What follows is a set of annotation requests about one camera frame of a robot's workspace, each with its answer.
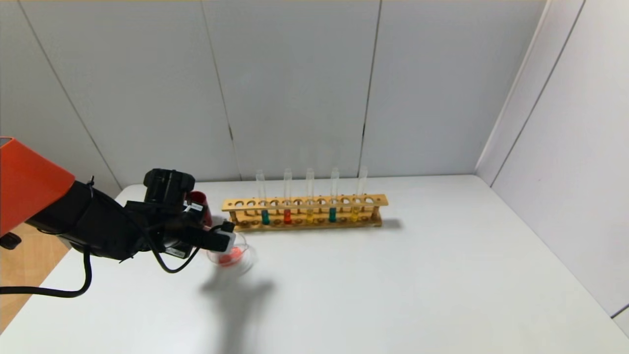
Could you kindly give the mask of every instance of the yellow liquid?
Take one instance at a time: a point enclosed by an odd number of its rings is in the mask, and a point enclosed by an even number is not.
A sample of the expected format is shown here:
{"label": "yellow liquid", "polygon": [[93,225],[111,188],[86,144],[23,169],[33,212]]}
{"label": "yellow liquid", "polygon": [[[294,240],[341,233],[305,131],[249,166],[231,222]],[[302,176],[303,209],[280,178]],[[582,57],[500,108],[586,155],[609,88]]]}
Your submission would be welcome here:
{"label": "yellow liquid", "polygon": [[350,215],[350,220],[353,222],[358,221],[358,214],[360,212],[360,207],[352,208],[352,214]]}

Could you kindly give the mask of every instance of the black cable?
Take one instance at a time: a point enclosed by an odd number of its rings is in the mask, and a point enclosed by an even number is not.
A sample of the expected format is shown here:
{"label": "black cable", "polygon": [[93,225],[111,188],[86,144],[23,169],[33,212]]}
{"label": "black cable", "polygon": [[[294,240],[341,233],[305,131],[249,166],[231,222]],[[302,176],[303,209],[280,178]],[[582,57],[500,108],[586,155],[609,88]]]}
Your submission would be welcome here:
{"label": "black cable", "polygon": [[85,268],[85,282],[83,287],[76,291],[57,290],[40,287],[0,287],[0,295],[5,294],[33,294],[46,295],[55,297],[77,297],[84,294],[92,283],[92,265],[89,262],[90,250],[88,247],[83,249],[83,267]]}
{"label": "black cable", "polygon": [[611,318],[616,318],[616,316],[620,315],[621,313],[623,313],[624,310],[629,309],[629,304],[625,305],[622,309],[616,311],[616,313],[614,313],[613,315],[611,315]]}
{"label": "black cable", "polygon": [[[107,201],[108,203],[115,203],[117,205],[117,207],[120,207],[120,204],[116,203],[113,199],[104,199],[105,201]],[[164,260],[162,259],[162,257],[159,255],[159,250],[157,249],[157,245],[155,244],[155,241],[153,241],[153,239],[151,238],[151,236],[148,234],[147,230],[140,226],[138,224],[138,222],[136,220],[134,220],[129,214],[123,212],[123,215],[126,217],[127,220],[129,220],[129,222],[131,222],[142,234],[142,236],[144,237],[144,239],[146,240],[146,242],[148,243],[148,247],[151,249],[151,252],[153,253],[153,255],[155,256],[155,259],[157,260],[157,263],[159,263],[159,265],[162,267],[162,269],[164,271],[166,271],[167,273],[170,274],[175,274],[175,273],[179,273],[180,271],[182,271],[194,258],[194,256],[196,256],[196,254],[199,252],[199,248],[195,248],[195,250],[192,252],[192,254],[190,255],[190,257],[188,257],[188,259],[184,262],[184,264],[182,264],[179,268],[176,269],[170,269],[168,268],[168,266],[164,263]],[[211,233],[212,231],[219,229],[220,226],[214,226],[212,227],[208,234]]]}

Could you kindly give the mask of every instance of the wooden test tube rack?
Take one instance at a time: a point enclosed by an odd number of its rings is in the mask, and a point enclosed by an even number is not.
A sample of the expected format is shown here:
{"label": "wooden test tube rack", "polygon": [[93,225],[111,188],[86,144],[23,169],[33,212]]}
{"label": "wooden test tube rack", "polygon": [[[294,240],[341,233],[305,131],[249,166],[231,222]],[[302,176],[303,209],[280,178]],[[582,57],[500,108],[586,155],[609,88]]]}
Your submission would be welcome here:
{"label": "wooden test tube rack", "polygon": [[[331,196],[314,197],[313,204],[306,203],[307,198],[291,199],[290,224],[284,223],[284,210],[287,209],[284,198],[267,198],[267,205],[261,205],[259,198],[226,199],[223,211],[230,213],[230,221],[236,224],[236,231],[279,231],[298,229],[337,229],[346,227],[382,226],[380,207],[389,205],[384,194],[339,195],[337,203],[331,204]],[[337,208],[337,221],[330,222],[330,207]],[[358,220],[352,221],[352,209],[360,208]],[[306,222],[307,210],[313,210],[313,222]],[[269,212],[269,225],[262,223],[262,211]]]}

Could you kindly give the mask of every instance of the test tube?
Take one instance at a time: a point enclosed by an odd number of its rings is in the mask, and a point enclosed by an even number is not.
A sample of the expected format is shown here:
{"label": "test tube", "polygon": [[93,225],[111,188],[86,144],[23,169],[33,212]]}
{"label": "test tube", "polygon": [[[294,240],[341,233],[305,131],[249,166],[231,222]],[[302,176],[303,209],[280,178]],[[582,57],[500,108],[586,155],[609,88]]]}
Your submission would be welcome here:
{"label": "test tube", "polygon": [[[267,206],[267,189],[264,182],[264,174],[262,173],[261,169],[255,172],[255,182],[258,185],[258,198],[260,198],[260,204],[266,207]],[[263,225],[269,225],[270,224],[269,211],[265,209],[261,212],[261,214],[262,214]]]}
{"label": "test tube", "polygon": [[[360,198],[360,196],[365,193],[365,186],[367,185],[367,166],[362,166],[358,173],[358,185],[356,187],[356,197]],[[350,215],[350,220],[353,222],[358,221],[358,216],[360,212],[360,207],[353,207],[352,214]]]}
{"label": "test tube", "polygon": [[[330,182],[331,182],[331,187],[330,187],[330,204],[335,205],[338,203],[338,168],[333,168],[332,169],[332,174],[330,176]],[[336,222],[337,221],[337,208],[336,207],[330,207],[330,217],[329,217],[330,222]]]}
{"label": "test tube", "polygon": [[[315,203],[315,172],[309,168],[306,170],[306,203],[312,205]],[[306,223],[313,223],[313,213],[315,211],[312,208],[306,209]]]}
{"label": "test tube", "polygon": [[291,181],[292,172],[290,168],[284,170],[284,223],[292,224],[291,219]]}

